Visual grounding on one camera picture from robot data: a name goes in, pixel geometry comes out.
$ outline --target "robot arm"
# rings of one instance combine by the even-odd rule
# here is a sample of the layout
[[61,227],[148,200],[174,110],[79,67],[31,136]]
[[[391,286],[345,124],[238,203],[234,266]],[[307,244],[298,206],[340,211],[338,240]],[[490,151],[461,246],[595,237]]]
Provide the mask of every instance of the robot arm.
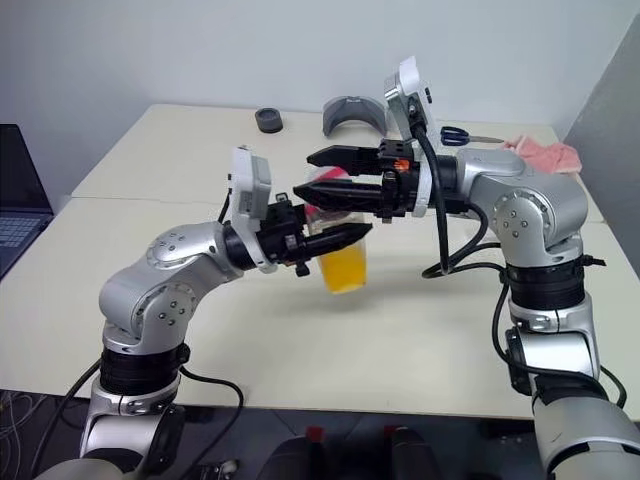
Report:
[[408,213],[423,216],[426,207],[438,207],[440,193],[447,213],[481,220],[505,257],[514,324],[506,332],[506,360],[513,387],[533,398],[549,478],[638,478],[640,432],[597,383],[600,363],[584,267],[598,261],[583,255],[582,188],[569,177],[532,169],[507,150],[461,149],[455,157],[434,158],[437,171],[427,168],[428,156],[435,157],[427,139],[433,143],[439,131],[426,86],[403,65],[385,83],[403,140],[384,139],[377,149],[334,146],[308,158],[352,176],[379,175],[381,182],[321,180],[294,192],[319,208],[371,212],[383,223]]
[[270,273],[277,264],[295,265],[298,276],[307,275],[306,261],[344,248],[371,229],[343,224],[304,236],[303,206],[285,194],[268,205],[268,164],[246,149],[235,149],[230,180],[230,222],[172,228],[104,285],[104,350],[81,459],[39,479],[138,479],[165,471],[184,425],[184,411],[172,401],[179,368],[189,359],[187,327],[200,301],[256,267]]

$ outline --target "gray wall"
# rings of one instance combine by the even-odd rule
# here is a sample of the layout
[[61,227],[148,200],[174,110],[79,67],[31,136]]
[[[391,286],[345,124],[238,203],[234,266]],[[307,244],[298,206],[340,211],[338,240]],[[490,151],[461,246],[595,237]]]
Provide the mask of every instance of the gray wall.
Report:
[[381,98],[415,54],[440,118],[551,124],[562,138],[638,7],[0,0],[0,121],[21,125],[55,202],[151,103],[320,111],[336,95]]
[[565,140],[582,178],[640,276],[640,15]]

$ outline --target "blue scissors handle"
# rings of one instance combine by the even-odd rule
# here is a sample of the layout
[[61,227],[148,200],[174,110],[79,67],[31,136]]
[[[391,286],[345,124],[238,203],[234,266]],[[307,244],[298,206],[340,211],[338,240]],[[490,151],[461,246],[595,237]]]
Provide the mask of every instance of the blue scissors handle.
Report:
[[440,129],[440,141],[448,147],[460,147],[469,140],[469,132],[462,128],[445,126]]

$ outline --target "white table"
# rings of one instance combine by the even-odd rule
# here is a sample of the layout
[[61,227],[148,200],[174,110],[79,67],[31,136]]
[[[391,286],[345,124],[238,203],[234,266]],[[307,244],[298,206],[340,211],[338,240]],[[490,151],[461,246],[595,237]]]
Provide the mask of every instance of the white table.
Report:
[[[227,187],[231,149],[247,145],[269,160],[272,193],[291,192],[304,183],[306,158],[331,145],[378,146],[381,136],[361,122],[347,122],[331,138],[322,134],[322,114],[281,112],[284,129],[258,130],[253,110],[154,105],[74,190],[74,197],[161,200],[221,204]],[[547,125],[510,125],[443,121],[474,135],[513,139],[527,134],[542,145],[558,141]],[[496,144],[471,144],[496,148]],[[455,153],[444,147],[439,153]],[[602,214],[589,197],[589,222]]]
[[[72,199],[0,283],[0,387],[64,393],[101,351],[97,300],[105,280],[158,233],[211,218],[215,209]],[[474,227],[452,219],[452,248]],[[586,279],[601,358],[627,386],[626,411],[640,420],[640,283],[606,225],[589,223],[583,234],[586,251],[609,264],[588,269]],[[422,280],[421,269],[437,260],[430,218],[376,221],[367,250],[368,285],[350,295],[327,293],[315,262],[303,279],[286,268],[253,271],[212,292],[190,324],[189,366],[237,381],[256,407],[530,417],[530,400],[511,389],[491,347],[495,272]],[[177,401],[235,399],[185,379]]]

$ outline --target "laptop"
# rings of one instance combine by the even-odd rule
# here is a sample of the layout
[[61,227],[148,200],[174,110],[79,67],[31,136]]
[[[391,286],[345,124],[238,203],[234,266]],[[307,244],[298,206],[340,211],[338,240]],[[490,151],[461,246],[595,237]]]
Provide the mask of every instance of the laptop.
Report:
[[52,218],[20,129],[0,124],[0,279]]

